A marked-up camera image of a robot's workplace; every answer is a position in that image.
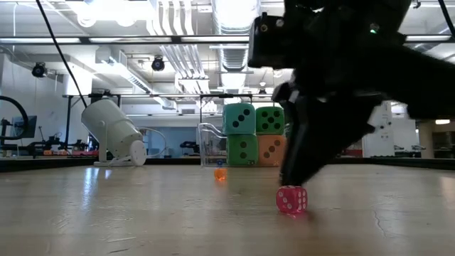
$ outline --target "security camera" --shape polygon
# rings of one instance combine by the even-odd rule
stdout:
[[[151,64],[151,69],[155,71],[163,71],[164,69],[163,56],[155,56],[155,60]]]
[[[31,74],[35,78],[45,78],[48,76],[48,69],[46,68],[45,63],[36,63],[35,67],[33,67]]]

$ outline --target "pink die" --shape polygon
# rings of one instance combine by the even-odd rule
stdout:
[[[301,213],[308,205],[305,188],[299,186],[282,186],[277,191],[277,207],[283,213]]]

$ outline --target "ceiling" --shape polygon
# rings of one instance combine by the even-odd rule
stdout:
[[[0,37],[10,37],[14,35],[14,26],[16,27],[16,36],[48,36],[48,30],[45,27],[43,18],[37,9],[34,1],[22,2],[15,7],[15,1],[5,2],[0,0]],[[149,0],[138,1],[137,10],[145,9],[150,3]],[[449,7],[449,13],[455,18],[455,1],[445,1]],[[444,17],[440,8],[433,5],[437,1],[422,1],[422,7],[418,9],[410,8],[406,18],[400,28],[404,34],[436,34],[438,29],[445,24]],[[210,0],[193,0],[193,30],[198,35],[214,34],[213,13],[210,12]],[[53,27],[56,36],[149,36],[146,29],[146,21],[136,21],[130,27],[122,27],[116,21],[98,21],[94,26],[83,28],[78,25],[77,14],[69,11],[64,0],[53,2],[57,9],[66,11],[46,11],[49,21]],[[280,0],[262,1],[261,11],[267,11],[271,15],[282,15],[283,7]],[[428,54],[438,58],[446,58],[452,61],[452,55],[455,53],[455,47],[452,44],[439,45],[431,49]],[[175,82],[175,71],[170,65],[166,65],[163,71],[156,72],[151,69],[151,62],[155,55],[163,55],[159,46],[111,46],[112,52],[123,51],[127,54],[128,66],[138,73],[144,80],[149,82],[157,90],[162,92],[176,92],[173,86]],[[93,87],[108,88],[125,92],[132,85],[125,79],[116,74],[106,73],[99,74],[95,62],[95,52],[97,46],[63,46],[64,54],[80,61],[87,66],[88,70],[94,72],[95,79]],[[37,56],[55,55],[56,49],[53,46],[17,46],[16,54],[24,63],[33,64]],[[209,49],[207,45],[198,46],[198,54],[203,63],[206,75],[209,78],[209,87],[211,90],[220,88],[220,72],[218,63],[218,53],[216,50]],[[65,73],[65,69],[59,61],[55,60],[50,64],[52,69],[58,73]],[[245,87],[251,90],[257,90],[260,82],[265,82],[265,87],[275,87],[291,77],[290,70],[284,70],[281,75],[273,73],[269,68],[250,69],[246,75]]]

